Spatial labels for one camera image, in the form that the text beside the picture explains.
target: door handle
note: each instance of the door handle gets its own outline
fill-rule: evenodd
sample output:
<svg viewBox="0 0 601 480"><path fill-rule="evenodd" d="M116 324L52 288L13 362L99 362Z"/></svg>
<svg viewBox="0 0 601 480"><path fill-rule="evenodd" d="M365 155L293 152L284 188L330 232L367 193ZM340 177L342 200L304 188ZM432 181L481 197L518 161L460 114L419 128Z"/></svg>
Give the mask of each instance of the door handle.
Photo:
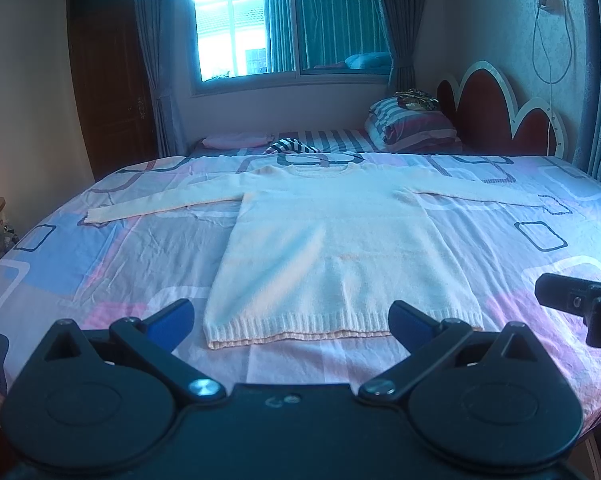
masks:
<svg viewBox="0 0 601 480"><path fill-rule="evenodd" d="M139 97L138 101L136 101L136 103L138 104L138 113L140 114L140 118L144 119L145 118L145 101L143 101L142 97Z"/></svg>

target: red headboard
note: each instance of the red headboard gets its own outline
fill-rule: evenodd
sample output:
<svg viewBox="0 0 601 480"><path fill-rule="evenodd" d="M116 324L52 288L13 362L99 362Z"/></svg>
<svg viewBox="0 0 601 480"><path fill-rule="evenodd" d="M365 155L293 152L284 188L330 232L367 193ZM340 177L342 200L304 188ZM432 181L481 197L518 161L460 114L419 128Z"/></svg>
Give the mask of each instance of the red headboard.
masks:
<svg viewBox="0 0 601 480"><path fill-rule="evenodd" d="M560 158L567 154L559 114L538 98L519 110L507 78L487 61L472 65L460 85L451 76L443 79L437 97L442 112L458 130L465 152L546 155L549 128L549 154Z"/></svg>

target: pink pillow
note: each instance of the pink pillow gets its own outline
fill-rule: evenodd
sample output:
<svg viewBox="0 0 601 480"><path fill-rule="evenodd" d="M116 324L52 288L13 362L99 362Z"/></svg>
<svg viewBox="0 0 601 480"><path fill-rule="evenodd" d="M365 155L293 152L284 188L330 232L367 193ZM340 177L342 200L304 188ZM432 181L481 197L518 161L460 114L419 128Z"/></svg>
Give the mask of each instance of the pink pillow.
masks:
<svg viewBox="0 0 601 480"><path fill-rule="evenodd" d="M257 148L274 141L274 134L215 134L202 139L202 145L212 150L240 150Z"/></svg>

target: ribbed hem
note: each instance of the ribbed hem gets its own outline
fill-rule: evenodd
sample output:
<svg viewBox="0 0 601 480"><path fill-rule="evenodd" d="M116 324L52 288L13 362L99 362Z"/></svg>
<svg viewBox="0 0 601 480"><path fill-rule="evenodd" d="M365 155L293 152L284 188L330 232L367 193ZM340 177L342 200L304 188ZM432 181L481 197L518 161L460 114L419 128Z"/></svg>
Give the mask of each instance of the ribbed hem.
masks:
<svg viewBox="0 0 601 480"><path fill-rule="evenodd" d="M457 317L481 328L482 314L453 308L427 312L434 319ZM343 337L375 337L389 335L387 311L333 312L322 314L295 314L258 318L234 318L225 325L203 323L207 344L211 349L228 346L262 344L281 339L316 341Z"/></svg>

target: wallpaper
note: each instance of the wallpaper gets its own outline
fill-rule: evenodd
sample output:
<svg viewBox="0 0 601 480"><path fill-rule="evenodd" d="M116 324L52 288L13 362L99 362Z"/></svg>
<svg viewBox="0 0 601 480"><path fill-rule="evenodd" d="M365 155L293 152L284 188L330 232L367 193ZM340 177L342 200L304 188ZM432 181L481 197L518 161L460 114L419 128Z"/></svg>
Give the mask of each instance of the wallpaper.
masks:
<svg viewBox="0 0 601 480"><path fill-rule="evenodd" d="M567 76L553 87L553 104L565 122L571 160L583 108L586 37L583 0L567 3L574 55ZM534 0L443 0L443 5L447 66L458 81L472 63L485 59L505 73L520 106L531 97L549 101L549 86L536 77L532 65ZM541 12L538 21L555 80L569 59L563 14ZM549 66L539 36L535 52L538 71L548 80Z"/></svg>

